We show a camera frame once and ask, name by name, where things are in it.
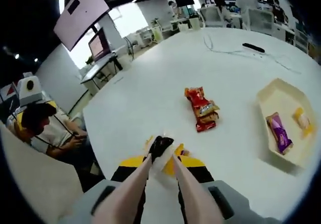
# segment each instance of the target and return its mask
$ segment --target floor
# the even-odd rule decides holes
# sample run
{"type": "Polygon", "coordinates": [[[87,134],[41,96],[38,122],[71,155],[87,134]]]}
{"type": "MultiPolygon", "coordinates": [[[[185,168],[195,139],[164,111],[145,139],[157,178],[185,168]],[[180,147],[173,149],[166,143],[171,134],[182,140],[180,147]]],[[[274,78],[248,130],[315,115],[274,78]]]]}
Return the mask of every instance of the floor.
{"type": "MultiPolygon", "coordinates": [[[[138,52],[136,52],[134,54],[134,58],[136,59],[137,57],[141,56],[142,54],[144,54],[146,51],[148,51],[150,48],[152,48],[153,46],[155,46],[156,44],[152,43],[150,46],[145,47],[140,49],[138,52]]],[[[78,103],[73,107],[73,109],[70,111],[69,116],[72,118],[74,117],[77,113],[82,112],[82,110],[84,109],[84,107],[89,103],[89,101],[92,99],[93,97],[90,95],[89,92],[86,92],[81,99],[79,99],[78,103]]]]}

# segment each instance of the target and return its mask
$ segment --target tv screen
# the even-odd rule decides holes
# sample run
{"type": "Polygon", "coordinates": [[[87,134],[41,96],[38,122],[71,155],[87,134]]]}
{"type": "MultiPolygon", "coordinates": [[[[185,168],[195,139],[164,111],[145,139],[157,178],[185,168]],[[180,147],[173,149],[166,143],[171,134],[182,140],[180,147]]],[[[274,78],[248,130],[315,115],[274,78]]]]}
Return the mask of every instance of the tv screen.
{"type": "Polygon", "coordinates": [[[108,10],[104,0],[70,0],[60,15],[54,32],[71,51],[90,26],[108,10]]]}
{"type": "Polygon", "coordinates": [[[95,36],[89,41],[89,48],[94,61],[98,61],[102,57],[111,53],[104,30],[101,28],[95,36]]]}
{"type": "Polygon", "coordinates": [[[178,7],[194,5],[194,0],[175,0],[178,7]]]}

